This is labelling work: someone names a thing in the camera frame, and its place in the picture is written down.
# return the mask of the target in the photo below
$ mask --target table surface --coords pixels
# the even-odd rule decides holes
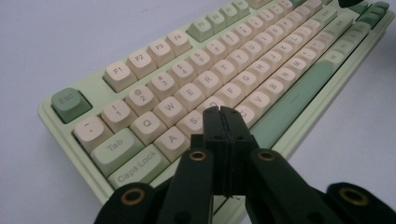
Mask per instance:
[[[0,1],[1,222],[92,223],[101,204],[39,119],[39,103],[225,3]],[[353,183],[394,210],[395,43],[393,22],[290,158],[311,186]]]

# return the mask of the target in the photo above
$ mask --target green spacebar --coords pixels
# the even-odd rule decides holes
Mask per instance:
[[[334,72],[329,61],[314,63],[264,114],[250,129],[261,148],[271,148],[276,143]]]

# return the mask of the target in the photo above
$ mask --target keyboard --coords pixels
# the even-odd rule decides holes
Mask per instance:
[[[45,99],[38,114],[102,203],[172,176],[202,112],[239,111],[262,148],[298,146],[394,19],[384,2],[234,0]],[[214,223],[244,197],[216,196]]]

